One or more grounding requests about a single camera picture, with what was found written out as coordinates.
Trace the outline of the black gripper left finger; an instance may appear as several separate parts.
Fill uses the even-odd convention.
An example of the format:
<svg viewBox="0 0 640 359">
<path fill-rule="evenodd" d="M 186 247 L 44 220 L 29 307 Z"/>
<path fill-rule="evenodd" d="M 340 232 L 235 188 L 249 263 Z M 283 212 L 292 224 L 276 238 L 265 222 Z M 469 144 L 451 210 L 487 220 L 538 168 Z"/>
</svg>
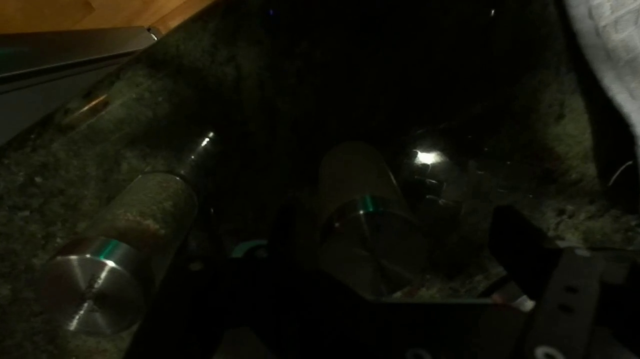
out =
<svg viewBox="0 0 640 359">
<path fill-rule="evenodd" d="M 295 253 L 295 206 L 283 204 L 272 224 L 267 236 L 267 251 L 272 257 L 293 261 Z"/>
</svg>

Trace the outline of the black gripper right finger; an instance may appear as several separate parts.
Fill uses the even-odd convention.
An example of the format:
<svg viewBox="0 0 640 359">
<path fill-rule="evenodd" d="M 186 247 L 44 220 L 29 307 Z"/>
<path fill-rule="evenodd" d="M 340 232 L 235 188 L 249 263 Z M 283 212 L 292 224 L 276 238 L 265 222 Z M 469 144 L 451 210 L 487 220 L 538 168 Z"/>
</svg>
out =
<svg viewBox="0 0 640 359">
<path fill-rule="evenodd" d="M 562 257 L 562 247 L 512 206 L 492 212 L 487 249 L 529 299 L 543 293 Z"/>
</svg>

